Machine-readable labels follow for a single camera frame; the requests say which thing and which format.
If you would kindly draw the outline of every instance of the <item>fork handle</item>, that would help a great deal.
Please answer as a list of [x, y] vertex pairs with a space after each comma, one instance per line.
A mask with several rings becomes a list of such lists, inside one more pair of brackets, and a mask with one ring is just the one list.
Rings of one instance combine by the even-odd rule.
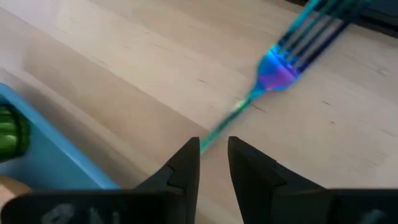
[[251, 102], [253, 102], [253, 97], [246, 97], [240, 101], [235, 109], [220, 122], [217, 127], [210, 131], [207, 136], [200, 141], [200, 154], [203, 155], [205, 151], [214, 143], [214, 141], [220, 136], [220, 134], [226, 129], [226, 127], [237, 118], [246, 108], [249, 107]]

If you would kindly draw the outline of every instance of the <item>light wood surface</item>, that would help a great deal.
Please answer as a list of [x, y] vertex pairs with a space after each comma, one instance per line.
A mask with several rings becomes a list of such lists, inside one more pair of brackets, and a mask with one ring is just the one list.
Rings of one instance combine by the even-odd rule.
[[[297, 16], [282, 0], [0, 0], [2, 82], [123, 187], [203, 137]], [[398, 41], [352, 26], [201, 161], [198, 223], [242, 223], [226, 137], [325, 187], [398, 187]]]

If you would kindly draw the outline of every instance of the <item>fork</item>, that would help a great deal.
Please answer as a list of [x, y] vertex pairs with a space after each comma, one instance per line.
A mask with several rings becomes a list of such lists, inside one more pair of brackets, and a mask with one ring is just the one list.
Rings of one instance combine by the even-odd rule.
[[[255, 99], [269, 91], [284, 90], [295, 83], [308, 66], [358, 18], [371, 1], [311, 0], [287, 32], [260, 60], [257, 80], [251, 91], [205, 139], [201, 140], [200, 153], [205, 153], [221, 132]], [[317, 16], [313, 20], [309, 19], [315, 10], [318, 10]], [[338, 26], [333, 26], [338, 17], [342, 18], [342, 22]], [[320, 21], [325, 23], [317, 27]]]

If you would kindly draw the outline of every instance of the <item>fork tines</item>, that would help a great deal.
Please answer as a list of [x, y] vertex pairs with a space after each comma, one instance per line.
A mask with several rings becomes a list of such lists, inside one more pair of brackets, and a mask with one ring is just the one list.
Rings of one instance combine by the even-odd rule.
[[369, 6], [371, 1], [311, 0], [278, 41], [279, 54], [301, 73]]

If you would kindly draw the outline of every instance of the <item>blue tray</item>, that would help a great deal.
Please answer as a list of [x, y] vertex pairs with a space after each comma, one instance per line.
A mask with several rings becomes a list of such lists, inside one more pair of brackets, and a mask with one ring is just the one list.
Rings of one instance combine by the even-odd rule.
[[14, 105], [30, 123], [27, 153], [1, 163], [0, 174], [17, 179], [34, 190], [119, 188], [31, 105], [2, 83], [0, 103]]

